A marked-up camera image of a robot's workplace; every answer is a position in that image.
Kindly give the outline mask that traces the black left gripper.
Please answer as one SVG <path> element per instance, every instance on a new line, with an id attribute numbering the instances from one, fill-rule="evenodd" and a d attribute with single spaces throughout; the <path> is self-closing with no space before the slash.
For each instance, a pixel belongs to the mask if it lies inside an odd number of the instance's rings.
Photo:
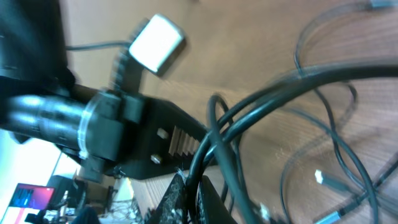
<path id="1" fill-rule="evenodd" d="M 207 133 L 171 101 L 99 91 L 78 127 L 82 177 L 146 180 L 187 170 Z"/>

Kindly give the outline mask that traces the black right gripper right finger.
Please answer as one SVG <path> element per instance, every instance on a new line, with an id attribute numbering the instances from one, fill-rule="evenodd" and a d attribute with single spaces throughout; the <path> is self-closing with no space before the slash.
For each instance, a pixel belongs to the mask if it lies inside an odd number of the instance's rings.
<path id="1" fill-rule="evenodd" d="M 204 175 L 198 188 L 197 222 L 200 224 L 236 224 L 228 213 L 210 179 Z"/>

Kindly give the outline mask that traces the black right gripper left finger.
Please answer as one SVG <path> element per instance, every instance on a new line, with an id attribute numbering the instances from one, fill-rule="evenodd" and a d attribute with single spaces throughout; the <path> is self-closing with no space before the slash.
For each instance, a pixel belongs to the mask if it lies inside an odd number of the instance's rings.
<path id="1" fill-rule="evenodd" d="M 184 224 L 187 223 L 187 217 L 185 178 L 182 174 L 177 173 L 146 224 Z"/>

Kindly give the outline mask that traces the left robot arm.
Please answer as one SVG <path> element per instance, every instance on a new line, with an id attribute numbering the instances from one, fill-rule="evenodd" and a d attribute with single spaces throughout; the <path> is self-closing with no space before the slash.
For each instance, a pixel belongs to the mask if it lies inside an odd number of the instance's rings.
<path id="1" fill-rule="evenodd" d="M 184 50 L 179 26 L 156 14 L 127 41 L 110 89 L 76 83 L 68 68 L 58 1 L 1 2 L 1 127 L 18 140 L 59 146 L 83 168 L 83 177 L 137 180 L 188 170 L 203 174 L 204 153 L 192 143 L 206 129 L 170 101 L 142 95 L 141 75 L 161 76 Z"/>

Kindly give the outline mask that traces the background computer monitor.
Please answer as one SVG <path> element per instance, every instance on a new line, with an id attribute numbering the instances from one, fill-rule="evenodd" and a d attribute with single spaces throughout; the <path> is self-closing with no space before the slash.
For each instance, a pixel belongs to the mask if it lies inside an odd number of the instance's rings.
<path id="1" fill-rule="evenodd" d="M 43 210 L 50 203 L 54 192 L 54 187 L 19 183 L 9 201 L 8 207 Z"/>

